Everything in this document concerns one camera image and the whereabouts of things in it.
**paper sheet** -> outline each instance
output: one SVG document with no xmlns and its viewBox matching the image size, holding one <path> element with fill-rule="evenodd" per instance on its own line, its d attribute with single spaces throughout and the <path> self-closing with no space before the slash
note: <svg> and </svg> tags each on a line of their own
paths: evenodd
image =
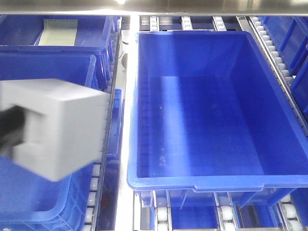
<svg viewBox="0 0 308 231">
<path fill-rule="evenodd" d="M 39 46 L 74 46 L 77 19 L 44 19 L 44 30 Z"/>
</svg>

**plastic crate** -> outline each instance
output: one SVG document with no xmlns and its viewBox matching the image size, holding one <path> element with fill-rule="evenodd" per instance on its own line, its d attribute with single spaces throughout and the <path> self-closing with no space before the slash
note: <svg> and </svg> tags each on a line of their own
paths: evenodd
<svg viewBox="0 0 308 231">
<path fill-rule="evenodd" d="M 74 46 L 37 46 L 44 30 L 44 19 L 77 19 L 78 27 Z M 74 52 L 96 56 L 96 76 L 100 89 L 107 88 L 110 62 L 113 60 L 111 16 L 0 16 L 1 52 Z"/>
<path fill-rule="evenodd" d="M 303 17 L 261 17 L 291 75 L 296 75 L 308 55 L 308 23 Z"/>
<path fill-rule="evenodd" d="M 0 229 L 80 231 L 93 164 L 59 182 L 48 181 L 0 158 Z"/>
<path fill-rule="evenodd" d="M 308 186 L 308 141 L 247 32 L 140 33 L 128 183 L 142 204 L 274 205 Z"/>
<path fill-rule="evenodd" d="M 86 54 L 0 53 L 0 80 L 58 78 L 98 89 L 95 63 Z"/>
<path fill-rule="evenodd" d="M 96 58 L 86 54 L 0 53 L 0 80 L 58 78 L 98 89 Z M 81 231 L 93 164 L 50 182 L 0 159 L 0 230 Z"/>
<path fill-rule="evenodd" d="M 122 90 L 115 90 L 114 106 L 112 109 L 112 119 L 110 125 L 109 143 L 107 150 L 107 158 L 118 159 L 119 142 L 122 128 Z"/>
<path fill-rule="evenodd" d="M 299 108 L 308 120 L 308 59 L 305 60 L 290 89 Z"/>
</svg>

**empty blue bin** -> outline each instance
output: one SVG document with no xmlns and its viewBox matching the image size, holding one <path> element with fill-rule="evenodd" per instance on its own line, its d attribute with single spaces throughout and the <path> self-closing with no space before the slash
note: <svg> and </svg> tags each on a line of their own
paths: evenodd
<svg viewBox="0 0 308 231">
<path fill-rule="evenodd" d="M 87 54 L 0 53 L 0 80 L 58 78 L 98 89 Z M 0 230 L 81 231 L 93 164 L 50 182 L 0 158 Z"/>
<path fill-rule="evenodd" d="M 38 46 L 44 30 L 44 19 L 77 19 L 78 27 L 74 46 Z M 107 88 L 110 62 L 113 60 L 111 16 L 0 16 L 1 52 L 60 52 L 87 53 L 96 56 L 96 76 L 100 89 Z"/>
<path fill-rule="evenodd" d="M 0 229 L 81 231 L 93 164 L 59 182 L 0 158 Z"/>
<path fill-rule="evenodd" d="M 145 206 L 152 190 L 244 206 L 308 186 L 308 141 L 249 33 L 140 33 L 138 46 L 128 184 Z"/>
<path fill-rule="evenodd" d="M 268 16 L 262 25 L 291 75 L 296 75 L 308 55 L 308 23 L 303 17 Z"/>
</svg>

